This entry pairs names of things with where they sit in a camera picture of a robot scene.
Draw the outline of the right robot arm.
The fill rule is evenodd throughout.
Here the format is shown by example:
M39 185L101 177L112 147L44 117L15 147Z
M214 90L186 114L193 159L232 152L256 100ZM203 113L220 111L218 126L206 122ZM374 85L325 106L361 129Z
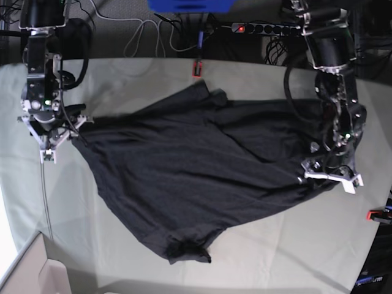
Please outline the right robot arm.
M83 65L77 79L61 69L61 30L69 20L68 1L23 1L19 28L29 33L23 51L28 75L22 96L28 121L39 135L70 125L84 107L65 107L60 95L79 86L88 68L88 42L81 41Z

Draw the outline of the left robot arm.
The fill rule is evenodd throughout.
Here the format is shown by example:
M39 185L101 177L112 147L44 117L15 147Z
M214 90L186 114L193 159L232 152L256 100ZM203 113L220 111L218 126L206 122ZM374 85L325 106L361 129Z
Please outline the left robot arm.
M367 110L358 98L348 12L318 1L290 4L296 28L307 46L306 52L290 61L284 75L288 105L299 126L310 135L311 155L301 164L304 177L356 189L363 185L355 153L363 137ZM315 70L316 98L308 105L294 100L289 88L291 71L305 61Z

